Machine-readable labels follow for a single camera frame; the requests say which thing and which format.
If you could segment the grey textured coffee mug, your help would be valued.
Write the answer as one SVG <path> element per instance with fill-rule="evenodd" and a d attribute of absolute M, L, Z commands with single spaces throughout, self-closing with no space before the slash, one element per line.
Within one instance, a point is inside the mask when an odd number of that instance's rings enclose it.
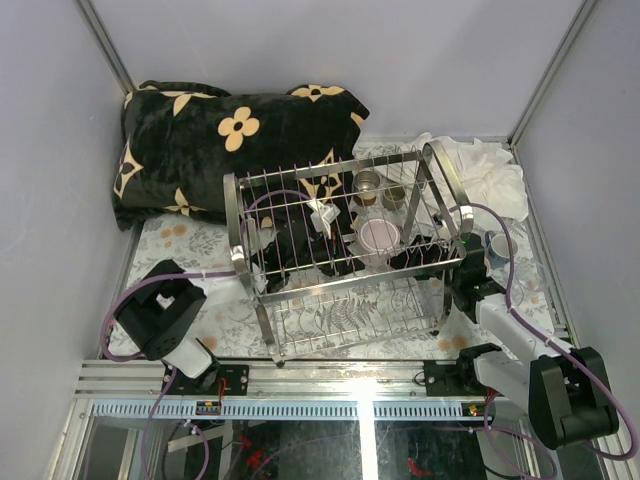
<path fill-rule="evenodd" d="M 486 252 L 492 269 L 505 267 L 518 253 L 518 245 L 504 233 L 492 230 L 485 232 Z"/>

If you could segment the stainless steel dish rack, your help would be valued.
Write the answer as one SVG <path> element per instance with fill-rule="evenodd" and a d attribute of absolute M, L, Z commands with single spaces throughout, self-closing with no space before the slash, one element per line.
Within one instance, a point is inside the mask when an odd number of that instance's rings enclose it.
<path fill-rule="evenodd" d="M 353 178 L 361 170 L 373 170 L 381 178 L 376 203 L 368 207 L 354 201 Z M 381 202 L 383 190 L 394 184 L 402 185 L 406 191 L 404 206 L 399 211 L 389 211 Z M 394 281 L 418 286 L 426 280 L 416 280 L 414 276 L 431 271 L 433 265 L 399 269 L 399 254 L 414 237 L 421 234 L 449 241 L 462 250 L 474 225 L 470 200 L 438 141 L 429 141 L 418 151 L 338 160 L 254 176 L 228 174 L 223 180 L 223 191 L 232 265 L 253 303 L 267 351 L 277 365 L 299 357 L 282 352 L 269 317 L 270 305 Z M 385 265 L 371 267 L 349 251 L 359 267 L 345 276 L 328 277 L 315 267 L 295 270 L 281 291 L 250 293 L 248 289 L 258 277 L 241 265 L 245 251 L 255 253 L 266 246 L 292 220 L 303 220 L 306 228 L 314 228 L 312 210 L 307 206 L 310 199 L 339 207 L 341 213 L 331 227 L 346 249 L 356 240 L 357 229 L 365 220 L 382 218 L 398 227 L 401 252 Z"/>

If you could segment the clear glass tumbler front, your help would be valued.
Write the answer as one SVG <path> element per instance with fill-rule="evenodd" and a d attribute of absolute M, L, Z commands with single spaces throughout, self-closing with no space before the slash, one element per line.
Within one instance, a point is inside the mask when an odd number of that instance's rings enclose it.
<path fill-rule="evenodd" d="M 524 297 L 529 303 L 536 306 L 541 304 L 546 289 L 546 274 L 540 264 L 534 262 L 516 266 L 514 280 L 522 289 Z"/>

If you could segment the pink mug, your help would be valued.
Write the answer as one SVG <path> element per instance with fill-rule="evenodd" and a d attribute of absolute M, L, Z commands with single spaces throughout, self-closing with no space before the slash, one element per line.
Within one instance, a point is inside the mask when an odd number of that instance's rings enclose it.
<path fill-rule="evenodd" d="M 365 220 L 356 232 L 349 251 L 366 266 L 381 267 L 401 252 L 398 227 L 382 218 Z"/>

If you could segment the olive beige mug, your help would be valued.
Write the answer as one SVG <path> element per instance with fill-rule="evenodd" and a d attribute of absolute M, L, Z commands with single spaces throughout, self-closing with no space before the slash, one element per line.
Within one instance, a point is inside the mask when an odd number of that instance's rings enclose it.
<path fill-rule="evenodd" d="M 390 185 L 383 190 L 381 202 L 384 208 L 389 211 L 399 211 L 406 198 L 406 191 L 402 185 Z"/>

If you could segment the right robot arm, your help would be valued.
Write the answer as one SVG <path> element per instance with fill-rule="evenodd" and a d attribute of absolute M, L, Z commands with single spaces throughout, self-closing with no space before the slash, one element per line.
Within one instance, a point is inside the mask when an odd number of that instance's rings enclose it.
<path fill-rule="evenodd" d="M 551 450 L 617 433 L 601 355 L 516 320 L 505 288 L 489 275 L 480 237 L 471 235 L 466 248 L 461 265 L 441 277 L 456 308 L 499 341 L 464 348 L 450 365 L 425 362 L 427 393 L 480 395 L 493 389 L 528 414 L 535 434 Z"/>

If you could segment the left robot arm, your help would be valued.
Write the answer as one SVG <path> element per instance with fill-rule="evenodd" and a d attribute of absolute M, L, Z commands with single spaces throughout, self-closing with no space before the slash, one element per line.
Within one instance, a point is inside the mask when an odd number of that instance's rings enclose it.
<path fill-rule="evenodd" d="M 250 293 L 281 291 L 294 267 L 315 267 L 333 278 L 359 267 L 335 230 L 305 228 L 300 220 L 285 225 L 255 253 L 246 250 L 241 265 L 258 277 Z M 102 353 L 114 362 L 163 362 L 170 375 L 165 387 L 171 394 L 240 394 L 243 375 L 221 365 L 203 341 L 188 337 L 207 300 L 196 281 L 238 279 L 235 269 L 196 273 L 172 259 L 160 261 L 112 305 L 101 330 Z"/>

